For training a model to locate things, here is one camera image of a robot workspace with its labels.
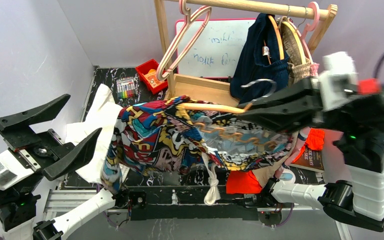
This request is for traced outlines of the orange wooden hanger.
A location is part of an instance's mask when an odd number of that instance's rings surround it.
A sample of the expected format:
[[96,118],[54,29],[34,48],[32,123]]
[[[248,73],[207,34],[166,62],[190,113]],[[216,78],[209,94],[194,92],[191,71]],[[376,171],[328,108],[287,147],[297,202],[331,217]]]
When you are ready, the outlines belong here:
[[[274,80],[266,79],[266,78],[260,78],[260,79],[251,81],[248,84],[242,85],[241,88],[246,89],[260,82],[271,83],[270,91],[266,95],[263,95],[262,96],[263,98],[267,98],[275,92],[277,88],[277,83]],[[215,111],[215,112],[225,112],[225,113],[231,113],[231,114],[237,115],[237,114],[243,114],[246,111],[248,111],[253,105],[256,105],[255,104],[256,101],[257,101],[256,99],[253,99],[244,108],[237,108],[237,107],[221,105],[221,104],[204,104],[204,103],[182,103],[181,105],[186,110]],[[209,131],[209,130],[206,130],[206,125],[202,122],[195,122],[193,125],[196,126],[203,133],[212,134],[212,133],[218,132],[218,135],[221,138],[232,139],[234,142],[240,142],[244,144],[252,143],[253,145],[258,147],[259,146],[264,147],[265,145],[267,145],[267,143],[264,143],[264,144],[260,143],[258,137],[250,137],[248,139],[243,139],[243,134],[240,132],[226,134],[226,130],[221,127],[215,127],[211,131]]]

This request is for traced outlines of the comic print shorts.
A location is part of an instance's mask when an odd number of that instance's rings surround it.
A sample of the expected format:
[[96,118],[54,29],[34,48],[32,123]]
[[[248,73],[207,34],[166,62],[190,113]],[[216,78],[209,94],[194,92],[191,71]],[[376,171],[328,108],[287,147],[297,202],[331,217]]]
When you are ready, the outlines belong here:
[[221,197],[216,168],[273,174],[296,145],[296,133],[276,133],[228,112],[185,109],[192,103],[182,95],[121,109],[100,173],[102,184],[113,194],[123,191],[121,166],[147,176],[185,175],[203,165],[209,175],[204,203],[210,206]]

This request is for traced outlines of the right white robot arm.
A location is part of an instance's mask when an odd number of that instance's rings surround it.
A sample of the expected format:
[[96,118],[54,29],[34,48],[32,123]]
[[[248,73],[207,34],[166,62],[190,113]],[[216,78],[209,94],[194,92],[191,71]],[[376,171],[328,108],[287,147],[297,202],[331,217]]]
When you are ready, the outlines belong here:
[[277,133],[305,127],[341,132],[333,145],[351,179],[327,183],[317,202],[334,220],[384,231],[384,84],[306,78],[254,101],[237,117]]

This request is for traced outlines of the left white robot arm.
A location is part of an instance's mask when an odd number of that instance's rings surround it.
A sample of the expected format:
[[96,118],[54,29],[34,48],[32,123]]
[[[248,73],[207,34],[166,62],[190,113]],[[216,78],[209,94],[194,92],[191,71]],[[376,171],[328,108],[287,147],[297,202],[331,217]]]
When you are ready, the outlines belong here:
[[1,240],[65,240],[103,211],[129,203],[126,191],[103,190],[61,216],[35,222],[40,195],[33,191],[38,184],[87,165],[102,132],[94,128],[80,143],[73,144],[64,143],[52,129],[40,133],[32,130],[32,125],[54,120],[69,99],[69,94],[63,94],[38,107],[0,117],[0,135],[7,144],[0,153]]

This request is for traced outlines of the beige shorts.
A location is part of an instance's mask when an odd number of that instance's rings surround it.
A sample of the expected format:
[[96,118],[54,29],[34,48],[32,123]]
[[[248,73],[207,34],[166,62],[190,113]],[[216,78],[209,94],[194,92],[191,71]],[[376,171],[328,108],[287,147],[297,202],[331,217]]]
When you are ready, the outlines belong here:
[[[283,47],[289,56],[288,61],[288,85],[295,84],[299,80],[311,75],[312,61],[306,57],[305,48],[298,34],[298,29],[290,20],[285,20],[280,25]],[[279,178],[286,166],[289,166],[301,152],[310,129],[308,127],[295,132],[290,151],[273,165],[253,170],[256,180],[261,187],[265,187],[270,178]]]

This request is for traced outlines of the navy blue shorts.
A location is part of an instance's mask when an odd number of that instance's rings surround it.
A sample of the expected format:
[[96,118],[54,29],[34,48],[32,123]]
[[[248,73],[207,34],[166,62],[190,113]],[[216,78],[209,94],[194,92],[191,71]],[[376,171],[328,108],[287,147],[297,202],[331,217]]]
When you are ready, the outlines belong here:
[[248,28],[246,42],[237,62],[234,75],[230,81],[230,95],[247,103],[253,99],[266,95],[271,89],[271,83],[259,82],[248,88],[241,88],[257,79],[270,79],[277,83],[276,92],[288,86],[289,56],[284,52],[285,59],[279,60],[278,53],[270,53],[275,49],[270,40],[274,39],[274,32],[270,26],[267,14],[260,13],[255,22]]

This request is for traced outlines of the yellow hanger with beige shorts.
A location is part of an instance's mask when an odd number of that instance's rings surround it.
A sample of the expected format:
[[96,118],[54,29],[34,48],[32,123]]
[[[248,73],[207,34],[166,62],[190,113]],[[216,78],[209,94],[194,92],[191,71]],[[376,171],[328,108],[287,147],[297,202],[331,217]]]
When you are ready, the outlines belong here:
[[279,20],[280,34],[285,51],[290,62],[294,65],[303,65],[307,62],[300,37],[289,18],[283,16]]

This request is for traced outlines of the orange hanger with navy shorts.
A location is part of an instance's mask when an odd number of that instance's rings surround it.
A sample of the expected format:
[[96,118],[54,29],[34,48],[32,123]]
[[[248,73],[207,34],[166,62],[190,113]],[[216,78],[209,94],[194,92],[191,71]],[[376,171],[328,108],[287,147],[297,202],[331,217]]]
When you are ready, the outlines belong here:
[[272,44],[273,47],[276,46],[274,49],[270,48],[270,53],[271,54],[278,53],[278,59],[284,60],[285,59],[285,51],[284,51],[284,47],[283,47],[283,43],[282,43],[282,38],[281,38],[279,26],[278,26],[275,18],[271,14],[267,14],[266,16],[267,16],[267,19],[268,19],[268,22],[269,22],[271,28],[273,29],[274,39],[270,40],[270,43]]

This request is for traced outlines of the orange shorts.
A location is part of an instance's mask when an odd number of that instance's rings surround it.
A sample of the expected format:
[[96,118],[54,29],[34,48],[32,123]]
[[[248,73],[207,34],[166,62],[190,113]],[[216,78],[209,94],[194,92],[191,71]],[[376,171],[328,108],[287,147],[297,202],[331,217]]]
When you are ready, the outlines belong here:
[[259,194],[262,190],[252,171],[231,171],[227,177],[227,194]]

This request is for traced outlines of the pink hanger far right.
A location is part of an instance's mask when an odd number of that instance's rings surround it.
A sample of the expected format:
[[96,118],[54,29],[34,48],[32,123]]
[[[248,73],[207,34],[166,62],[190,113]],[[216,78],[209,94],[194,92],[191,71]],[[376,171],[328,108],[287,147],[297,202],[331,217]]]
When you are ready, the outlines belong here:
[[312,32],[316,29],[320,21],[320,8],[319,4],[315,1],[311,1],[307,7],[305,7],[305,15],[308,15],[308,9],[313,10],[313,21],[312,23],[307,23],[303,29],[303,33],[300,33],[297,27],[294,27],[293,36],[298,46],[299,56],[302,64],[307,63],[307,59],[311,64],[313,64],[313,59],[309,50],[309,47],[306,43],[306,36],[309,32]]

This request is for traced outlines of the beige plastic hanger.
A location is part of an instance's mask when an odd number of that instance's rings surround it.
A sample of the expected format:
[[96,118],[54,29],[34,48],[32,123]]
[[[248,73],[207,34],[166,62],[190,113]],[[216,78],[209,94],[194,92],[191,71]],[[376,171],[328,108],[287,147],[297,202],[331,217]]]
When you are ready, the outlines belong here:
[[[191,9],[186,6],[185,0],[179,0],[178,4],[179,4],[179,11],[184,16],[184,21],[183,21],[184,23],[181,29],[179,30],[179,32],[175,35],[173,41],[171,42],[168,49],[166,50],[157,68],[158,78],[162,80],[165,80],[168,78],[169,74],[171,74],[173,70],[179,65],[180,61],[189,52],[193,44],[198,40],[198,38],[204,31],[205,27],[207,26],[212,13],[212,7],[208,5],[203,5],[199,7],[196,11],[191,13]],[[183,48],[183,50],[177,55],[177,58],[172,62],[170,66],[168,66],[169,60],[172,59],[183,37],[185,36],[187,31],[190,29],[190,27],[193,25],[193,23],[197,21],[198,18],[201,17],[202,15],[205,15],[205,18],[202,21],[202,24],[200,25],[198,30],[194,33],[194,35],[186,44],[186,46]]]

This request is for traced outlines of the small red cloth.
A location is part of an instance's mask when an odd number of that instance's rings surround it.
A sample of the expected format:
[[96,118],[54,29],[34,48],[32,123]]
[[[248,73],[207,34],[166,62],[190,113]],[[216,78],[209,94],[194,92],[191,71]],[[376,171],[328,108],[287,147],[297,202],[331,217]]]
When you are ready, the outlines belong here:
[[305,152],[305,149],[313,151],[321,151],[324,147],[325,131],[319,128],[311,128],[304,141],[303,145],[299,148],[298,155],[294,158],[292,163],[295,163]]

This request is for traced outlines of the pink patterned garment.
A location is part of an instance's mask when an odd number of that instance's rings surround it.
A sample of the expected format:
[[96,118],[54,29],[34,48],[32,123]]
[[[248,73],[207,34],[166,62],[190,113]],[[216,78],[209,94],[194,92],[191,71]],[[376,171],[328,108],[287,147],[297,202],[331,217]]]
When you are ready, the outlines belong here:
[[[318,68],[319,68],[318,63],[311,64],[310,62],[307,62],[301,65],[294,65],[293,63],[288,63],[288,73],[289,73],[288,85],[289,86],[293,85],[305,78],[311,78],[311,77],[317,78]],[[310,128],[306,127],[295,133],[294,135],[295,139],[294,139],[294,143],[292,144],[291,151],[289,152],[287,158],[285,160],[282,160],[282,164],[274,173],[274,176],[276,178],[279,179],[281,177],[281,174],[283,173],[284,169],[288,167],[292,163],[292,161],[295,159],[295,157],[298,155],[298,153],[300,152],[299,148],[303,146],[309,131],[310,131]]]

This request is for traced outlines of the dark book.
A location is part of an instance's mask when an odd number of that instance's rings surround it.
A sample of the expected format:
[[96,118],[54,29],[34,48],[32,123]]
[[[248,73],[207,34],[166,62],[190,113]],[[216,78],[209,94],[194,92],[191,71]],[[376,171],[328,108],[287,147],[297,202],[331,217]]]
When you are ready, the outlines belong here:
[[315,151],[310,148],[305,148],[302,155],[290,164],[291,167],[323,173],[325,171],[322,152]]

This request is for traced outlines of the marker pen pack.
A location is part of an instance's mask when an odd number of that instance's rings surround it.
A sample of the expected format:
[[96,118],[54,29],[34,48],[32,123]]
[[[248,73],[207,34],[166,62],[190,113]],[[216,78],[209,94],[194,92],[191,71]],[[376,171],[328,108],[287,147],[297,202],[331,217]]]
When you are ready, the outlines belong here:
[[116,94],[119,100],[128,99],[137,95],[136,83],[133,77],[116,80]]

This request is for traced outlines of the pink framed whiteboard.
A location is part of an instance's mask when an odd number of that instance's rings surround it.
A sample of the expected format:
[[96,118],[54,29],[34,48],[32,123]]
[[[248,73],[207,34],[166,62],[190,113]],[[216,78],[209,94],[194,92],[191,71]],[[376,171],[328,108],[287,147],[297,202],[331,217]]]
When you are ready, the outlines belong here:
[[177,66],[182,75],[204,78],[232,77],[248,29],[254,18],[210,20],[199,38]]

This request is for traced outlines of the orange card box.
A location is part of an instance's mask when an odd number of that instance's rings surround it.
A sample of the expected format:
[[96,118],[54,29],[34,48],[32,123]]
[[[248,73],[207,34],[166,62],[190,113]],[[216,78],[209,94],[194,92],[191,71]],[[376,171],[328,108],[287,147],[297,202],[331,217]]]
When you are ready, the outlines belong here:
[[148,73],[145,74],[144,76],[146,78],[147,83],[152,89],[156,89],[164,83],[163,81],[160,81],[158,79],[156,69],[150,69]]

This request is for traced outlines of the red plastic bin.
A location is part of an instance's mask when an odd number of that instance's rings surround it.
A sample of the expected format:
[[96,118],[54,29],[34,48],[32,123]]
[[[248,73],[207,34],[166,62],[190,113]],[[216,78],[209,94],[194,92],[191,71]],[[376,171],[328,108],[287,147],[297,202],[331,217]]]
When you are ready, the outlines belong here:
[[135,67],[139,79],[146,85],[146,88],[153,94],[157,94],[168,88],[167,80],[158,80],[157,68],[159,63],[155,59],[150,59],[145,63]]

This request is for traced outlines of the wooden clothes rack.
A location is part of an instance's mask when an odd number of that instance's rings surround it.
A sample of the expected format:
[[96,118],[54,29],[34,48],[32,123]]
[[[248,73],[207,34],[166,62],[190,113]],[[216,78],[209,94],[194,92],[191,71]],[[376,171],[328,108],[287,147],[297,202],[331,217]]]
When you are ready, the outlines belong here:
[[[287,6],[285,4],[253,0],[192,0],[191,4],[200,5],[200,7],[210,6],[281,16],[289,15],[291,17],[311,19],[312,21],[314,17],[314,12],[310,8],[307,9],[308,14],[306,15],[305,7]],[[171,42],[169,41],[164,1],[156,0],[154,1],[154,6],[161,47],[163,54],[165,54]],[[338,6],[336,4],[330,4],[327,9],[320,9],[319,23],[315,30],[312,31],[313,34],[307,43],[311,54],[314,53],[319,45],[327,29],[337,15],[337,12]],[[168,66],[172,63],[172,59],[169,60]],[[172,72],[168,76],[168,93],[166,94],[166,98],[169,99],[176,96],[188,95],[193,99],[206,100],[233,107],[238,103],[238,100],[231,97],[229,87],[230,85],[227,82]]]

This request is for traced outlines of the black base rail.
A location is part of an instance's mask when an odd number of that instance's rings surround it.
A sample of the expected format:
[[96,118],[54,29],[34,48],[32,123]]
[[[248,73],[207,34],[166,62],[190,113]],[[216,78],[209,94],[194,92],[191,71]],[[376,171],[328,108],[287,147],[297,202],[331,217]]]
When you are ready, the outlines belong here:
[[131,186],[133,221],[156,219],[242,219],[256,221],[262,212],[279,212],[284,206],[262,194],[227,194],[212,205],[204,203],[208,186]]

